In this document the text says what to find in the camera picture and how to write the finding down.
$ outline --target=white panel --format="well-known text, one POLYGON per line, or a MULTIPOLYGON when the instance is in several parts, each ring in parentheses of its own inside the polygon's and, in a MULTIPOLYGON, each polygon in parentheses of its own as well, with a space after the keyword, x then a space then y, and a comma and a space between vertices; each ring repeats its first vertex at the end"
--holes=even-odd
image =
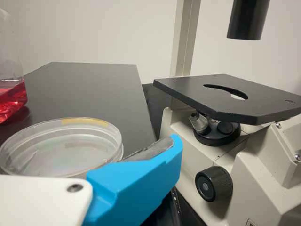
POLYGON ((301 94, 301 1, 271 0, 260 41, 227 39, 233 0, 202 0, 191 75, 227 73, 301 94))
POLYGON ((92 199, 89 182, 75 178, 0 175, 0 225, 81 225, 92 199), (83 188, 67 191, 73 184, 83 188))
POLYGON ((24 73, 50 61, 137 64, 169 75, 176 0, 0 0, 15 18, 24 73))

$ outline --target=screw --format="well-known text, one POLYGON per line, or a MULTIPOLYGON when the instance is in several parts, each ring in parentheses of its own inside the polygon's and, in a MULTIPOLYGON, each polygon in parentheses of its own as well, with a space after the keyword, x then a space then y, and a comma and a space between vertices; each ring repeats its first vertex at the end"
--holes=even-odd
POLYGON ((300 160, 301 160, 300 155, 299 155, 299 154, 295 154, 295 159, 296 159, 297 161, 300 161, 300 160))
POLYGON ((83 189, 83 185, 73 184, 67 188, 67 191, 73 193, 73 192, 78 192, 81 189, 83 189))
POLYGON ((276 122, 275 126, 278 128, 278 129, 281 129, 281 124, 279 122, 276 122))

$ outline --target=white wall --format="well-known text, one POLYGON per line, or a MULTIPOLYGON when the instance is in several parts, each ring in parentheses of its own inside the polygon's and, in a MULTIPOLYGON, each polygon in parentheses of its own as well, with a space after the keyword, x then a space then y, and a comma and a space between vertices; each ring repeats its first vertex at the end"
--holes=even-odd
POLYGON ((169 75, 176 0, 0 0, 15 19, 24 73, 50 61, 137 64, 169 75))
POLYGON ((271 0, 260 41, 226 38, 232 3, 201 0, 191 75, 227 73, 301 95, 301 1, 271 0))

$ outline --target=black cylinder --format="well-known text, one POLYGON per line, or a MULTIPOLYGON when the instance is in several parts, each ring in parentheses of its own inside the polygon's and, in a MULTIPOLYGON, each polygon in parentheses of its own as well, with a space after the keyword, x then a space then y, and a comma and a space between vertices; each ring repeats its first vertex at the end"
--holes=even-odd
POLYGON ((227 38, 260 40, 269 0, 234 0, 227 38))

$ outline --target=microscope body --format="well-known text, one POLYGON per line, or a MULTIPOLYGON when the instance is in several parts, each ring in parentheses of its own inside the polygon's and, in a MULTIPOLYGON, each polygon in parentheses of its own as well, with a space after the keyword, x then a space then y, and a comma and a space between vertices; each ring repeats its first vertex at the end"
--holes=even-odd
POLYGON ((176 188, 209 226, 295 226, 301 224, 301 114, 277 123, 241 124, 240 136, 222 146, 195 138, 189 115, 194 109, 166 108, 161 137, 178 134, 184 144, 176 188), (223 167, 233 182, 232 196, 205 201, 195 176, 223 167))

